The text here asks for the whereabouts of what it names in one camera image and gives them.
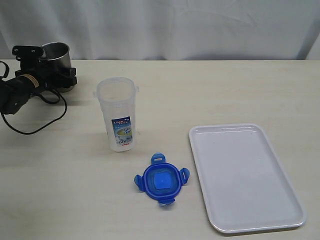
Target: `rectangular tray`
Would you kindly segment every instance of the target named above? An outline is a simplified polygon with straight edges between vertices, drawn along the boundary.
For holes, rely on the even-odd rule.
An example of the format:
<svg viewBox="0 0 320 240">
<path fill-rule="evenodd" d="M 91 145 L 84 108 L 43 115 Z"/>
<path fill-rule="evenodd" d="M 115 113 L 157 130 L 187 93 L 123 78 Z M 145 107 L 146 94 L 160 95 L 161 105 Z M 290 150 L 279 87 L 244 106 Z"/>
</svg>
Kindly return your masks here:
<svg viewBox="0 0 320 240">
<path fill-rule="evenodd" d="M 305 223 L 306 211 L 259 126 L 195 126 L 189 139 L 207 215 L 218 231 L 235 234 Z"/>
</svg>

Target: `container label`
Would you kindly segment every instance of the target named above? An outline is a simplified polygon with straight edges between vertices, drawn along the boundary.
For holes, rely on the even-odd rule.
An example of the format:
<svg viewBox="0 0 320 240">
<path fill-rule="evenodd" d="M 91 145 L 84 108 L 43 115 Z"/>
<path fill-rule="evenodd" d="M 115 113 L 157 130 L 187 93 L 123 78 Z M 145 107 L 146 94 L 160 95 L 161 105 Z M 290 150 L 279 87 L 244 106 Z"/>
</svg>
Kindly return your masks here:
<svg viewBox="0 0 320 240">
<path fill-rule="evenodd" d="M 123 117 L 119 119 L 112 119 L 113 132 L 116 144 L 125 146 L 132 143 L 132 130 L 130 117 Z"/>
</svg>

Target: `white curtain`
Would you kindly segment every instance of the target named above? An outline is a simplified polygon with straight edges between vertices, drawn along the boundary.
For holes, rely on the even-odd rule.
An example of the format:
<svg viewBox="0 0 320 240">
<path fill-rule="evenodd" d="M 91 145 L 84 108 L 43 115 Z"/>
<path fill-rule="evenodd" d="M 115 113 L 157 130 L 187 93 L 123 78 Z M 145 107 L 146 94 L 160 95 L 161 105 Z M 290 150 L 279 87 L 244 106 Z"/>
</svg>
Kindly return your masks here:
<svg viewBox="0 0 320 240">
<path fill-rule="evenodd" d="M 0 0 L 0 58 L 59 41 L 73 59 L 301 59 L 319 9 L 320 0 Z"/>
</svg>

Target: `plastic container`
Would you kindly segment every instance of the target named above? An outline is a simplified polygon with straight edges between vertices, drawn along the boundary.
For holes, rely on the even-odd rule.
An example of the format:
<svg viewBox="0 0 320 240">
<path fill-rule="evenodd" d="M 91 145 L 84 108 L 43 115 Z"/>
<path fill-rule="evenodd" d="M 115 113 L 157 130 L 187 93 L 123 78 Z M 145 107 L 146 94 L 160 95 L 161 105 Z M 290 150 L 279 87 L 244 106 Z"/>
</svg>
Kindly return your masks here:
<svg viewBox="0 0 320 240">
<path fill-rule="evenodd" d="M 125 77 L 105 79 L 96 87 L 109 145 L 116 152 L 127 151 L 135 146 L 138 90 L 134 82 Z"/>
</svg>

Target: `blue plastic lid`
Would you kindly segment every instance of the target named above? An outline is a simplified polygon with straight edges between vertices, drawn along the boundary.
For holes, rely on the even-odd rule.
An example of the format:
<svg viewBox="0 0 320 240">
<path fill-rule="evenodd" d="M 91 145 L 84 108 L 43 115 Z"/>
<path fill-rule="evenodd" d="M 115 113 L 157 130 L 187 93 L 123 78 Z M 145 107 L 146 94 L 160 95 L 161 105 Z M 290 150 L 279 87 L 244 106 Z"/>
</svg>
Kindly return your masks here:
<svg viewBox="0 0 320 240">
<path fill-rule="evenodd" d="M 159 204 L 169 205 L 175 201 L 181 187 L 187 183 L 190 172 L 186 168 L 180 171 L 170 163 L 166 157 L 155 153 L 151 158 L 151 165 L 144 171 L 143 176 L 136 175 L 135 184 L 150 198 Z"/>
</svg>

